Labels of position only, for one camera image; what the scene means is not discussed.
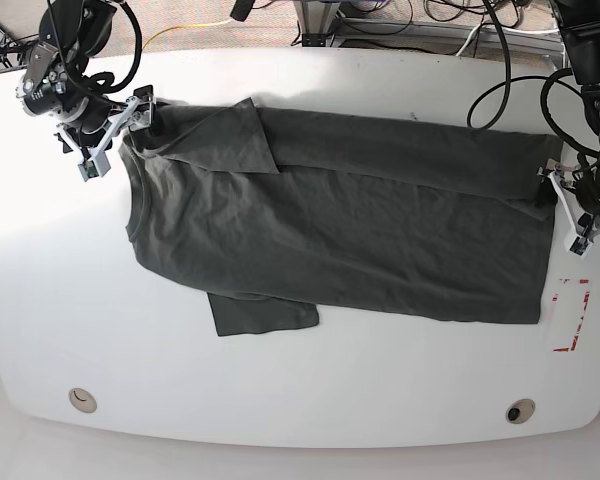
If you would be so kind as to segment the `dark grey T-shirt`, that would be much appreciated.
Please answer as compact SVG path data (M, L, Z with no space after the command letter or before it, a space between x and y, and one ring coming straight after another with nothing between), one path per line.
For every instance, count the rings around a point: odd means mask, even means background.
M138 263L203 291L221 337L320 306L535 324L550 135L256 106L162 104L120 148Z

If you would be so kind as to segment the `aluminium frame post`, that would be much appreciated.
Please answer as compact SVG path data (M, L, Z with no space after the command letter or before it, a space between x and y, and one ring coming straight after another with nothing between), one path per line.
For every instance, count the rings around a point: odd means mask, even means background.
M293 1L302 47L325 47L340 1Z

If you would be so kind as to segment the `red tape rectangle marking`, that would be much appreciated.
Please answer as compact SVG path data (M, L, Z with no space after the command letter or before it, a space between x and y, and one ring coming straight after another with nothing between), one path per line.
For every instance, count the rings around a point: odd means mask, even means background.
M549 350L575 350L584 323L592 283L588 279L560 279L547 316Z

